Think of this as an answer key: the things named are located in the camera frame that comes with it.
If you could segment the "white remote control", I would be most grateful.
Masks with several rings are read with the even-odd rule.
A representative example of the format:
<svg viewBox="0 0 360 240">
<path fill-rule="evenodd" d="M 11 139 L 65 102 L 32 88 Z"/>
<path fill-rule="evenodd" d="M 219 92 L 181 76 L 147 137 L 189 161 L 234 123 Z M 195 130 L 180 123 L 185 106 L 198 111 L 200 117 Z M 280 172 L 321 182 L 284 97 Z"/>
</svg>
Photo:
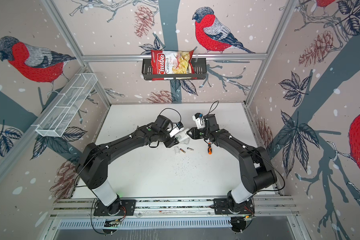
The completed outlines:
<svg viewBox="0 0 360 240">
<path fill-rule="evenodd" d="M 179 132 L 175 135 L 175 139 L 179 143 L 185 142 L 187 139 L 189 139 L 189 136 L 187 135 L 187 131 L 189 131 L 189 130 L 190 130 L 190 128 L 183 129 L 181 132 Z"/>
</svg>

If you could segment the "orange black screwdriver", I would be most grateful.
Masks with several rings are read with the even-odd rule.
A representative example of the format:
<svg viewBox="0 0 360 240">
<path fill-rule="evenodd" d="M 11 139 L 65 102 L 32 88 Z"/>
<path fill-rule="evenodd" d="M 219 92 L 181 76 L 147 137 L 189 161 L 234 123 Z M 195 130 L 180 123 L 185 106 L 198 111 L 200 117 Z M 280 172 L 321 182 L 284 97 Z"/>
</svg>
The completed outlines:
<svg viewBox="0 0 360 240">
<path fill-rule="evenodd" d="M 213 153 L 213 151 L 212 151 L 212 143 L 208 141 L 207 144 L 208 144 L 208 154 L 211 155 Z"/>
</svg>

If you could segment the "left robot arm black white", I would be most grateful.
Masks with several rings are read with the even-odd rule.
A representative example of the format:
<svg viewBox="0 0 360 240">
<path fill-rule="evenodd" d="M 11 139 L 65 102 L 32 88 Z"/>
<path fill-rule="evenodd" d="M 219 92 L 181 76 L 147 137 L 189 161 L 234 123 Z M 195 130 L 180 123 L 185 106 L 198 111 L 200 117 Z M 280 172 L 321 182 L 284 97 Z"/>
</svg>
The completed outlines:
<svg viewBox="0 0 360 240">
<path fill-rule="evenodd" d="M 108 181 L 108 166 L 117 158 L 137 148 L 149 146 L 151 143 L 164 143 L 171 148 L 179 141 L 175 135 L 184 129 L 181 122 L 173 123 L 163 115 L 159 115 L 155 122 L 137 127 L 131 134 L 112 142 L 96 145 L 88 144 L 76 165 L 76 173 L 85 185 L 95 194 L 99 206 L 105 208 L 98 216 L 116 216 L 119 212 L 125 215 L 127 211 L 120 196 L 113 190 Z"/>
</svg>

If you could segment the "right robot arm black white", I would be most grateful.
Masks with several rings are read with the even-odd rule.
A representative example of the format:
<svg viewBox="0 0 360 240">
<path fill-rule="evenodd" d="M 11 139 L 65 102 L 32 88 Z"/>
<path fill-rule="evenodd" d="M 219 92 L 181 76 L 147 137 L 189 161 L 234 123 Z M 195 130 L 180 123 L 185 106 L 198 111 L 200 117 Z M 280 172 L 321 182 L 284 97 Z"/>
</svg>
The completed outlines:
<svg viewBox="0 0 360 240">
<path fill-rule="evenodd" d="M 220 129 L 214 114 L 193 116 L 194 128 L 187 131 L 193 140 L 204 140 L 209 146 L 215 145 L 226 150 L 239 162 L 241 183 L 227 194 L 228 209 L 233 214 L 248 211 L 247 202 L 260 191 L 277 182 L 275 168 L 270 163 L 268 152 L 263 147 L 247 145 L 225 130 Z"/>
</svg>

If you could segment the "red cassava chips bag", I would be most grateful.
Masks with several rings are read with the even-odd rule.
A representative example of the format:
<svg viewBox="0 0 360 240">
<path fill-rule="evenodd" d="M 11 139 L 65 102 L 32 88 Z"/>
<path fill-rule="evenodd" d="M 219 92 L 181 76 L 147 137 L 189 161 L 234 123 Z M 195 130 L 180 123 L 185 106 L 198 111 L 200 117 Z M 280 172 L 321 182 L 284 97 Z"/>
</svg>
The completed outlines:
<svg viewBox="0 0 360 240">
<path fill-rule="evenodd" d="M 175 52 L 151 50 L 153 75 L 194 74 L 191 59 L 194 51 Z"/>
</svg>

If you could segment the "black wall basket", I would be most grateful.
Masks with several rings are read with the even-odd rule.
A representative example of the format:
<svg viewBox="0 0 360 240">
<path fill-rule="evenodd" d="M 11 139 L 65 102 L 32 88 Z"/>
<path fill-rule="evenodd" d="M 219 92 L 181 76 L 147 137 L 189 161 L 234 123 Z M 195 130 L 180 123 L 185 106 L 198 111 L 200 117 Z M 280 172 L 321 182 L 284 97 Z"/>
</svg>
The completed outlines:
<svg viewBox="0 0 360 240">
<path fill-rule="evenodd" d="M 191 59 L 178 64 L 176 60 L 144 59 L 142 75 L 146 81 L 158 80 L 204 80 L 207 76 L 206 59 Z"/>
</svg>

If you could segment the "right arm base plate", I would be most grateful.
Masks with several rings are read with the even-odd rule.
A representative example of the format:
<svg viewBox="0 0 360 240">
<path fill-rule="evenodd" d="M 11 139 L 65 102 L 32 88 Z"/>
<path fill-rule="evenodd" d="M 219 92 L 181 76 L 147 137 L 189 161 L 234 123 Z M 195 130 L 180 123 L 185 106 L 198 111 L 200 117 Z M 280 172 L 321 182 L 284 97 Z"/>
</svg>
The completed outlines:
<svg viewBox="0 0 360 240">
<path fill-rule="evenodd" d="M 254 215 L 255 209 L 252 201 L 244 201 L 237 204 L 233 199 L 213 199 L 210 206 L 216 215 Z"/>
</svg>

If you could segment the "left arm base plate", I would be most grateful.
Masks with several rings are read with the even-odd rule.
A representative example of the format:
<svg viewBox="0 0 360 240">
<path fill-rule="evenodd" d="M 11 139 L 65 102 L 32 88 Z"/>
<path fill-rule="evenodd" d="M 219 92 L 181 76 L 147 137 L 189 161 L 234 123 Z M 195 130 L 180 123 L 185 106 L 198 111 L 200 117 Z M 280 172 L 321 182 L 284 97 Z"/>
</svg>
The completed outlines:
<svg viewBox="0 0 360 240">
<path fill-rule="evenodd" d="M 136 200 L 117 199 L 110 206 L 105 206 L 100 200 L 94 205 L 95 217 L 111 217 L 111 216 L 133 216 L 136 208 Z"/>
</svg>

